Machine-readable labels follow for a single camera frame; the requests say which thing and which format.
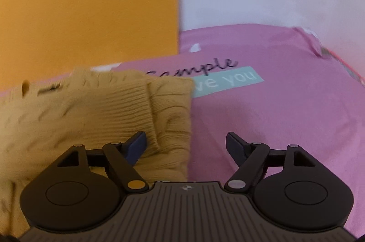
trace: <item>mint green text label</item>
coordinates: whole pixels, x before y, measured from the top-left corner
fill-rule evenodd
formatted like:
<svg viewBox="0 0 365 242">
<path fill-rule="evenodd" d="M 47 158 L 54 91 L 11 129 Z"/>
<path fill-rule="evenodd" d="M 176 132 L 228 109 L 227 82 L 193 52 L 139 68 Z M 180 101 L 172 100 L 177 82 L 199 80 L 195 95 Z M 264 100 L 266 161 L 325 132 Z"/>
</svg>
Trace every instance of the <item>mint green text label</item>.
<svg viewBox="0 0 365 242">
<path fill-rule="evenodd" d="M 263 82 L 263 79 L 252 67 L 241 67 L 231 70 L 209 73 L 193 77 L 195 81 L 194 98 Z"/>
</svg>

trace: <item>pink fabric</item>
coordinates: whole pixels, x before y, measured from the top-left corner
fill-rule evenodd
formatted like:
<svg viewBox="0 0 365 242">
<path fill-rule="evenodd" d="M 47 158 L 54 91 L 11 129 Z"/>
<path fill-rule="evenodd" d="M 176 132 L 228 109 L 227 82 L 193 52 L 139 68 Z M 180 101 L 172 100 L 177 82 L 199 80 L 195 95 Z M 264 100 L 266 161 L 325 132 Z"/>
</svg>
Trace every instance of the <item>pink fabric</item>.
<svg viewBox="0 0 365 242">
<path fill-rule="evenodd" d="M 238 25 L 182 33 L 182 50 L 195 43 L 203 50 L 117 68 L 173 75 L 214 58 L 231 59 L 237 68 L 251 66 L 264 80 L 193 99 L 189 180 L 225 182 L 234 173 L 237 166 L 225 149 L 229 131 L 276 149 L 295 143 L 349 185 L 355 204 L 346 227 L 356 236 L 365 234 L 362 85 L 337 61 L 323 57 L 318 40 L 301 29 Z"/>
</svg>

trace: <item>yellow knit sweater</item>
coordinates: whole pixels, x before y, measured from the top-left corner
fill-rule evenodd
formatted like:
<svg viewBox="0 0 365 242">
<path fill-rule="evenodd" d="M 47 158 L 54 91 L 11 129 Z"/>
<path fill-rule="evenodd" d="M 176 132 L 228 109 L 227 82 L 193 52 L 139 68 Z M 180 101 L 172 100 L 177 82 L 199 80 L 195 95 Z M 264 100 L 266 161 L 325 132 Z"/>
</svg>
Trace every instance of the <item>yellow knit sweater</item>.
<svg viewBox="0 0 365 242">
<path fill-rule="evenodd" d="M 101 148 L 145 131 L 135 168 L 149 183 L 186 181 L 193 81 L 138 71 L 76 71 L 48 85 L 24 83 L 0 100 L 0 233 L 28 229 L 22 189 L 70 146 Z M 105 174 L 102 168 L 93 170 Z"/>
</svg>

